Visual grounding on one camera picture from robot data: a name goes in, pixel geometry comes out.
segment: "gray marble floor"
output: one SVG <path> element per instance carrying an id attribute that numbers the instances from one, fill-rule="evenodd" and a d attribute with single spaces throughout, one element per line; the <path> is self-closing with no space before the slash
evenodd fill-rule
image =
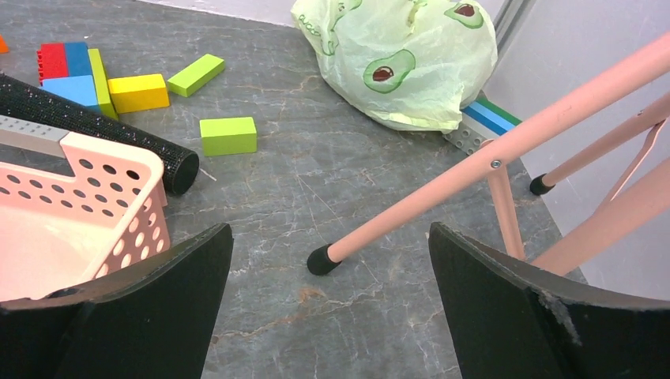
<path id="1" fill-rule="evenodd" d="M 440 220 L 502 249 L 485 183 L 330 276 L 311 276 L 305 259 L 464 159 L 462 152 L 438 134 L 396 133 L 355 111 L 325 85 L 292 28 L 130 0 L 0 0 L 0 9 L 12 49 L 0 55 L 0 69 L 32 84 L 35 51 L 45 42 L 87 41 L 111 77 L 170 77 L 205 53 L 226 59 L 225 72 L 196 95 L 122 117 L 199 153 L 198 120 L 256 121 L 257 153 L 203 157 L 193 188 L 167 207 L 174 242 L 214 223 L 230 223 L 235 233 L 203 377 L 460 377 L 426 237 Z M 3 149 L 3 156 L 15 155 Z M 528 193 L 520 163 L 510 176 L 525 248 L 537 254 L 559 232 Z"/>

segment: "pink metal frame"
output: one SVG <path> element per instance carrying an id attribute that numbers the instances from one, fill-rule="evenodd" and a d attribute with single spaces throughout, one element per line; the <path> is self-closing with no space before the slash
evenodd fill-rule
<path id="1" fill-rule="evenodd" d="M 486 178 L 507 253 L 524 260 L 506 165 L 668 72 L 670 32 L 501 137 L 486 141 L 470 157 L 332 244 L 327 251 L 328 258 L 332 262 L 343 261 L 455 193 Z M 533 261 L 533 265 L 565 275 L 670 208 L 670 192 L 667 190 L 670 186 L 670 159 L 622 192 L 623 186 L 653 147 L 668 117 L 670 92 L 542 178 L 542 183 L 551 187 L 649 130 L 642 150 L 600 207 L 582 225 Z"/>

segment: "yellow block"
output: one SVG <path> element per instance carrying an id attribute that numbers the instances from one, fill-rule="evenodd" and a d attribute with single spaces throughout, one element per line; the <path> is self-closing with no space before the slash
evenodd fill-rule
<path id="1" fill-rule="evenodd" d="M 100 110 L 107 117 L 118 120 L 119 116 L 111 104 L 109 97 L 109 87 L 107 86 L 107 74 L 105 73 L 103 59 L 98 49 L 88 49 L 88 59 L 91 61 L 91 70 L 93 71 L 93 83 L 96 84 L 96 95 L 98 96 L 98 105 Z"/>
<path id="2" fill-rule="evenodd" d="M 170 107 L 168 87 L 163 75 L 117 77 L 107 81 L 111 102 L 118 113 Z"/>

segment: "avocado print bag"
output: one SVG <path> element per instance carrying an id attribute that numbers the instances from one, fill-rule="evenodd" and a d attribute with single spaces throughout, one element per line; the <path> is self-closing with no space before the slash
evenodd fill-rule
<path id="1" fill-rule="evenodd" d="M 472 0 L 297 0 L 291 14 L 326 83 L 395 130 L 457 129 L 498 60 Z"/>

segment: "orange block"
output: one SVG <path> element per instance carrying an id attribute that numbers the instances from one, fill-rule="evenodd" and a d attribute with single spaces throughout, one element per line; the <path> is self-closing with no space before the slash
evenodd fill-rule
<path id="1" fill-rule="evenodd" d="M 5 43 L 5 40 L 2 39 L 2 35 L 0 35 L 0 54 L 3 53 L 9 53 L 9 48 L 7 47 L 7 44 Z"/>

